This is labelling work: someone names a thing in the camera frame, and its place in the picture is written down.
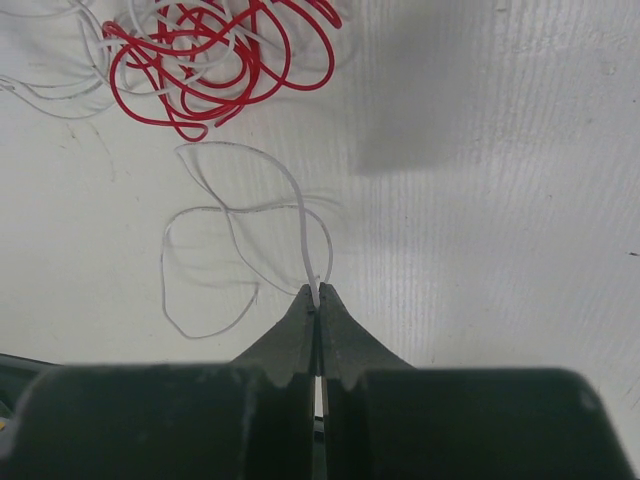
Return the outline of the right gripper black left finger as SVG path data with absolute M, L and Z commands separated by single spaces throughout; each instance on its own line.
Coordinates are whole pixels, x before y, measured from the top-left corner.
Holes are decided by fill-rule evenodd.
M 228 363 L 56 366 L 9 425 L 13 479 L 308 479 L 314 308 L 308 287 Z

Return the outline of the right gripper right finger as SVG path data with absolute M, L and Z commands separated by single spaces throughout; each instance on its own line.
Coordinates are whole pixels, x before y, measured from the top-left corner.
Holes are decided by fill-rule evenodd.
M 331 479 L 626 479 L 591 385 L 560 368 L 409 365 L 320 288 Z

